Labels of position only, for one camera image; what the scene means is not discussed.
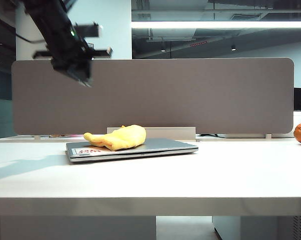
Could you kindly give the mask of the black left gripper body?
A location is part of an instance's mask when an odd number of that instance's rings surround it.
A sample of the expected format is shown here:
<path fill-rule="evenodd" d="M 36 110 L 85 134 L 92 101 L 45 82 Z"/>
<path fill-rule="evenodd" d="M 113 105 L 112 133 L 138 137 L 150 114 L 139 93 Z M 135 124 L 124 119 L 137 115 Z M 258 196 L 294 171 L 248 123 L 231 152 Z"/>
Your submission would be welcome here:
<path fill-rule="evenodd" d="M 80 55 L 86 58 L 92 57 L 94 49 L 88 44 L 85 38 L 77 34 L 75 25 L 69 25 L 60 30 L 42 30 L 46 42 L 46 51 L 35 51 L 34 59 L 52 57 L 58 60 L 65 60 Z"/>

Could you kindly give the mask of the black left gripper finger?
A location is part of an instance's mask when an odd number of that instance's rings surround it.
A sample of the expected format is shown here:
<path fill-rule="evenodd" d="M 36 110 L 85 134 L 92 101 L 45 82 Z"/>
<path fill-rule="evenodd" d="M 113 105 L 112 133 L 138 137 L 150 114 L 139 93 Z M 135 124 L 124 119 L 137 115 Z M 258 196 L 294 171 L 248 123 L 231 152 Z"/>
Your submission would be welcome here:
<path fill-rule="evenodd" d="M 112 53 L 113 49 L 108 47 L 107 49 L 92 49 L 91 55 L 94 58 L 110 58 Z"/>
<path fill-rule="evenodd" d="M 75 24 L 74 29 L 82 38 L 99 38 L 102 36 L 103 26 L 93 22 L 92 24 Z"/>

